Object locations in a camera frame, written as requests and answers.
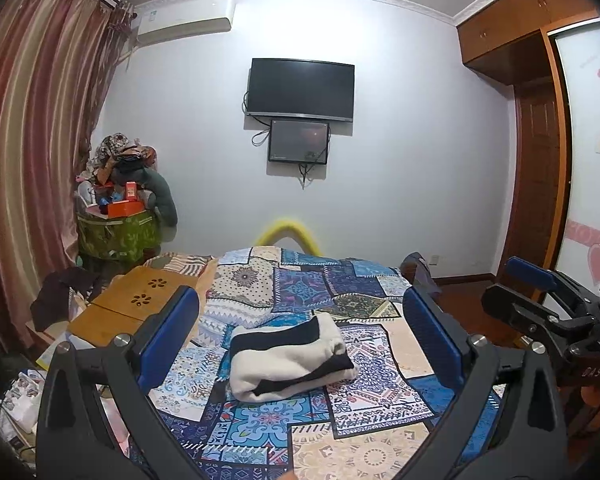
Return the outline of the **wall mounted black television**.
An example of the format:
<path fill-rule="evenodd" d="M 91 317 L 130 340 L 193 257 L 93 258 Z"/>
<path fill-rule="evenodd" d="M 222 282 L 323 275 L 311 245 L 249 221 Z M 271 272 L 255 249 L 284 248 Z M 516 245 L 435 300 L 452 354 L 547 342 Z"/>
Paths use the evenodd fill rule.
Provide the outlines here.
<path fill-rule="evenodd" d="M 245 113 L 353 122 L 355 67 L 291 58 L 254 58 Z"/>

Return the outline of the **blue patchwork bedspread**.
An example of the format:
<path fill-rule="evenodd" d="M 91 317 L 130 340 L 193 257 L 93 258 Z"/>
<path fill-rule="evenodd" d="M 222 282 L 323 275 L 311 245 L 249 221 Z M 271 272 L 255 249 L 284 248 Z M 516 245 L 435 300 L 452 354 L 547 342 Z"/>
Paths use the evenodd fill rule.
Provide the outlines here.
<path fill-rule="evenodd" d="M 150 400 L 210 479 L 391 479 L 450 407 L 396 268 L 275 246 L 168 252 L 201 315 Z"/>

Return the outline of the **white air conditioner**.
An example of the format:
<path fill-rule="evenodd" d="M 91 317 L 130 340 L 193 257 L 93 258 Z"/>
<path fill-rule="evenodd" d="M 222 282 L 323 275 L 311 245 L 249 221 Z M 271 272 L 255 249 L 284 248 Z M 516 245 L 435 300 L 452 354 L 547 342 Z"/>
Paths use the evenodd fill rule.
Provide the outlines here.
<path fill-rule="evenodd" d="M 136 44 L 152 46 L 187 37 L 229 32 L 234 0 L 189 0 L 146 12 L 137 29 Z"/>

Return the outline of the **small wall monitor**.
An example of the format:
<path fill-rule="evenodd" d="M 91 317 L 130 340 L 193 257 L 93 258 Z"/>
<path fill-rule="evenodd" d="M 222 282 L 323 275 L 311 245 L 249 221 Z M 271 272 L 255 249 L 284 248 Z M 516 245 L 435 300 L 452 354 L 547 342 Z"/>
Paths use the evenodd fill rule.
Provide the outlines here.
<path fill-rule="evenodd" d="M 326 122 L 276 119 L 268 137 L 268 160 L 281 164 L 326 165 L 329 125 Z"/>

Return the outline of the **pile of clothes on box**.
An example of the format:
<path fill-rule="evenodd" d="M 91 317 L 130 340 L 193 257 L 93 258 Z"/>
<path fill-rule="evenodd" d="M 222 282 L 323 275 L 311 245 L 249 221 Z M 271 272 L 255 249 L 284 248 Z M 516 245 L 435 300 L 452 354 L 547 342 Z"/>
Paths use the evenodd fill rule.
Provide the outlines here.
<path fill-rule="evenodd" d="M 157 169 L 157 152 L 139 140 L 131 142 L 123 133 L 105 136 L 87 159 L 79 173 L 78 195 L 95 205 L 111 196 L 119 198 L 128 183 L 135 183 L 142 193 L 157 193 L 161 177 Z"/>

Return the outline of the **orange box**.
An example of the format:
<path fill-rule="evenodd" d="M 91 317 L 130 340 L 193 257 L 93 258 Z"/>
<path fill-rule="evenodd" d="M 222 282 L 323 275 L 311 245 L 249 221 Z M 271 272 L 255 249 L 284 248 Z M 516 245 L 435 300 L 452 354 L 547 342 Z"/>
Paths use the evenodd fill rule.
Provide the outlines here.
<path fill-rule="evenodd" d="M 144 203 L 140 200 L 119 200 L 107 206 L 107 218 L 128 218 L 134 214 L 140 214 L 144 210 Z"/>

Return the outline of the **black and white striped sweater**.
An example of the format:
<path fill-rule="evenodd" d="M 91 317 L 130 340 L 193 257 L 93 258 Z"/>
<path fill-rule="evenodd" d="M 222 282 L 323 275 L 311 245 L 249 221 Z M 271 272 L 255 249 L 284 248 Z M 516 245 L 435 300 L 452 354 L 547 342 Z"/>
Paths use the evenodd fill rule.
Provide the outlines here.
<path fill-rule="evenodd" d="M 326 312 L 295 326 L 237 327 L 228 354 L 230 393 L 244 403 L 286 400 L 358 377 L 342 333 Z"/>

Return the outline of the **wooden wardrobe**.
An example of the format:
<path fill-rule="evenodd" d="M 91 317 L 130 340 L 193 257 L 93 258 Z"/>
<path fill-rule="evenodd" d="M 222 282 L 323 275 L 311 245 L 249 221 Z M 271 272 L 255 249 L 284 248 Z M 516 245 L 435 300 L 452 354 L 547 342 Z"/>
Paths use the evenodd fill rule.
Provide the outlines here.
<path fill-rule="evenodd" d="M 576 102 L 558 46 L 599 19 L 593 0 L 476 0 L 455 19 L 463 64 L 513 92 L 513 197 L 495 274 L 533 298 L 539 289 L 506 274 L 509 258 L 600 287 L 600 206 L 591 220 L 576 211 Z"/>

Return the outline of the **wooden lap desk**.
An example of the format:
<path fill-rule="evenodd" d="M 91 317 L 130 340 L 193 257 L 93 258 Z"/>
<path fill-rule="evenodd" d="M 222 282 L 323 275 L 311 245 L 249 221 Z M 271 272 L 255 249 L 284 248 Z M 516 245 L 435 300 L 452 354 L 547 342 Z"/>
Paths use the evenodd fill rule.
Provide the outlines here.
<path fill-rule="evenodd" d="M 178 286 L 196 290 L 200 310 L 212 285 L 216 260 L 212 259 L 199 276 L 137 266 L 115 278 L 111 284 L 68 325 L 68 332 L 95 347 L 105 347 L 117 334 L 133 335 L 148 318 L 158 313 Z"/>

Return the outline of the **striped pink curtain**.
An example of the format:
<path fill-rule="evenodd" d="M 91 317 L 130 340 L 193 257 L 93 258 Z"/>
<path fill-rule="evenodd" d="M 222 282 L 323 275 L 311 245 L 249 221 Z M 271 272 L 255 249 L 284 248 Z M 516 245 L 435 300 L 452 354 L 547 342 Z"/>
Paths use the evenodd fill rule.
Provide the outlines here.
<path fill-rule="evenodd" d="M 73 189 L 131 32 L 102 0 L 0 6 L 0 336 L 29 347 L 30 307 L 78 253 Z"/>

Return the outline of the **green fabric storage box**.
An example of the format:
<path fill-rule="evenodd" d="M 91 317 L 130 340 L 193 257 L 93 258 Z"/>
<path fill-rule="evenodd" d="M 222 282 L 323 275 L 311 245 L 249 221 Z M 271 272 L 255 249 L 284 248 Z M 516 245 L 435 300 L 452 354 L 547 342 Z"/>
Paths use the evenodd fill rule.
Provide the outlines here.
<path fill-rule="evenodd" d="M 137 262 L 161 244 L 157 217 L 142 211 L 129 217 L 79 216 L 80 251 L 99 260 Z"/>

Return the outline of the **yellow foam tube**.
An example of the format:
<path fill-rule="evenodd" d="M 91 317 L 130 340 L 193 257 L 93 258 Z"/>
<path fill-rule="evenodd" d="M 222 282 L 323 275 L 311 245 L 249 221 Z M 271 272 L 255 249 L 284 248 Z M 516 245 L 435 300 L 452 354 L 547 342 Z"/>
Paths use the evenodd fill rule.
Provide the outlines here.
<path fill-rule="evenodd" d="M 283 238 L 294 240 L 306 254 L 317 257 L 323 255 L 311 231 L 301 222 L 288 218 L 275 220 L 258 236 L 253 245 L 273 246 Z"/>

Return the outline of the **dark garment beside bed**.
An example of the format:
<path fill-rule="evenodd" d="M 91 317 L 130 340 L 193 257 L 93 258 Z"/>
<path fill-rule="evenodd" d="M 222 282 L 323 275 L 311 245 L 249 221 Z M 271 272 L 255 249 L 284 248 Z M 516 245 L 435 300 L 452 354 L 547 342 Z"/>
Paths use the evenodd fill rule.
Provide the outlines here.
<path fill-rule="evenodd" d="M 78 292 L 85 300 L 97 297 L 104 287 L 104 278 L 80 266 L 52 272 L 43 280 L 38 296 L 30 305 L 32 322 L 37 332 L 70 318 L 70 294 Z"/>

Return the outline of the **dark green plush toy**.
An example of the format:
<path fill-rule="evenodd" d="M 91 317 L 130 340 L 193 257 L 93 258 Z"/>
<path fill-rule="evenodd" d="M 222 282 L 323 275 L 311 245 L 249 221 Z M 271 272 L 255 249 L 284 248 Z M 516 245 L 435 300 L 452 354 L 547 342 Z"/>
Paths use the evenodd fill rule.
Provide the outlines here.
<path fill-rule="evenodd" d="M 155 205 L 152 208 L 158 209 L 163 223 L 169 228 L 177 226 L 178 212 L 166 179 L 156 170 L 143 168 L 134 172 L 133 180 L 155 195 Z"/>

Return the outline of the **grey bag on floor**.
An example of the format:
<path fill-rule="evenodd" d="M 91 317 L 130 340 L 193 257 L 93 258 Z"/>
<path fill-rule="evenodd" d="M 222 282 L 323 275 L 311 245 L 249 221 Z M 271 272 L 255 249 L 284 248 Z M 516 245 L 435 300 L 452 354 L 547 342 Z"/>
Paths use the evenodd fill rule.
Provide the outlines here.
<path fill-rule="evenodd" d="M 403 259 L 400 274 L 412 285 L 425 289 L 433 300 L 440 299 L 442 290 L 434 281 L 425 258 L 419 252 L 412 252 Z"/>

